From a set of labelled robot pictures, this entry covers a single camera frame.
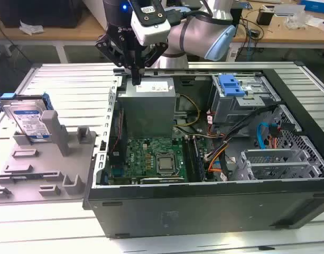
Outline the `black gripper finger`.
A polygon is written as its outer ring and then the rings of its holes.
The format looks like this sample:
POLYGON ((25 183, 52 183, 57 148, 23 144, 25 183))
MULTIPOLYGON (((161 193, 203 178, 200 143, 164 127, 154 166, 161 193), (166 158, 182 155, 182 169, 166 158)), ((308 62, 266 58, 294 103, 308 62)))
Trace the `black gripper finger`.
POLYGON ((118 67, 124 67, 132 77, 132 84, 138 85, 138 67, 130 53, 125 35, 102 35, 95 47, 118 67))
POLYGON ((138 84, 141 84, 145 69, 153 66, 154 63, 165 53, 168 48, 167 42, 160 42, 153 47, 145 47, 138 53, 138 84))

